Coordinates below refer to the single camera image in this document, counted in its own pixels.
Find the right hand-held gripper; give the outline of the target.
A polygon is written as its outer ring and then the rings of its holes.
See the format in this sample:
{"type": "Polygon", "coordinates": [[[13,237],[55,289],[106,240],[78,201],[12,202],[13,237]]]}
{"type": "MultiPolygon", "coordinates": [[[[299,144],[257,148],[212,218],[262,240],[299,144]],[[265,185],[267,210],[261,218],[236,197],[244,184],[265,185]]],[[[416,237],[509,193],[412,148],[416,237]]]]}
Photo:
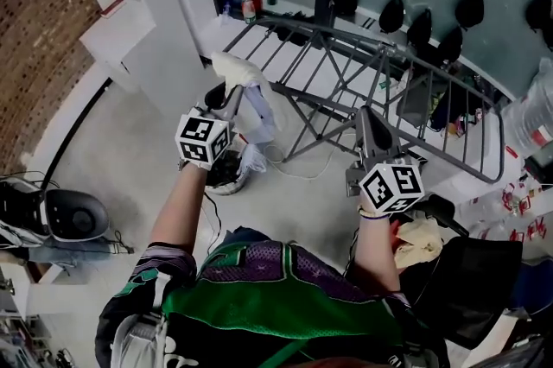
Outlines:
{"type": "Polygon", "coordinates": [[[346,170],[346,194],[363,194],[377,214],[401,213],[424,196],[418,162],[412,161],[384,116],[362,106],[355,118],[359,159],[346,170]]]}

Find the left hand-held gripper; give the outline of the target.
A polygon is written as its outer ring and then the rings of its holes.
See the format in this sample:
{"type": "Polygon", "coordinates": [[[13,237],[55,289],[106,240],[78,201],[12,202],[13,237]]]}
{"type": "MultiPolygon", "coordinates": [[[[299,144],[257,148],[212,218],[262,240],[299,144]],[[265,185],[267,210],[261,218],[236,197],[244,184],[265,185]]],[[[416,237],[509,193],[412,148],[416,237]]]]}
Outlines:
{"type": "Polygon", "coordinates": [[[225,153],[234,137],[234,118],[242,97],[242,86],[233,87],[226,95],[226,84],[221,83],[181,116],[175,134],[179,170],[190,162],[210,170],[225,153]]]}

